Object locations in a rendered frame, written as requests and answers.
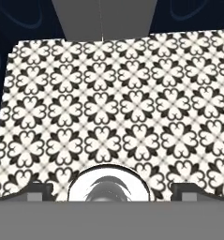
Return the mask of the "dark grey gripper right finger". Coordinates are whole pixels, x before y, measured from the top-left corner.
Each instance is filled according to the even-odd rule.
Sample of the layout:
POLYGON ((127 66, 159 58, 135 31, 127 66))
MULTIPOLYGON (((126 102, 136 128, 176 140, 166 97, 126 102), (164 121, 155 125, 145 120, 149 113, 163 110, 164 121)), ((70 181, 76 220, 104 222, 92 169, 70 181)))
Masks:
POLYGON ((192 183, 173 183, 172 184, 172 202, 207 202, 222 201, 224 197, 205 192, 201 187, 192 183))

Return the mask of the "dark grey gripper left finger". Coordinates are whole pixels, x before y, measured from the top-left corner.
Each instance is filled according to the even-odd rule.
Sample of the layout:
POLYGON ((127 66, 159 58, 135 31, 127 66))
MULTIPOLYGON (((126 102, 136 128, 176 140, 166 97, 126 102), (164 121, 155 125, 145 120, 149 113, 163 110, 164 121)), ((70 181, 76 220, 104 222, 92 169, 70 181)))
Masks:
POLYGON ((17 193, 11 193, 0 197, 0 201, 8 202, 53 202, 53 185, 42 183, 31 183, 23 187, 17 193))

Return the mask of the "white and black round object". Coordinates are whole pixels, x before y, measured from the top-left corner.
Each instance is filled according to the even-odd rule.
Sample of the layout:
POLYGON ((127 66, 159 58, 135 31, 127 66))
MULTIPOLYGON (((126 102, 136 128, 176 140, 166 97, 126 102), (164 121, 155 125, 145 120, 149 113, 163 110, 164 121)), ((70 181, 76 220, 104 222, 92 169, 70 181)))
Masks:
POLYGON ((78 174, 68 188, 69 202, 150 202, 150 189, 130 168, 100 164, 78 174))

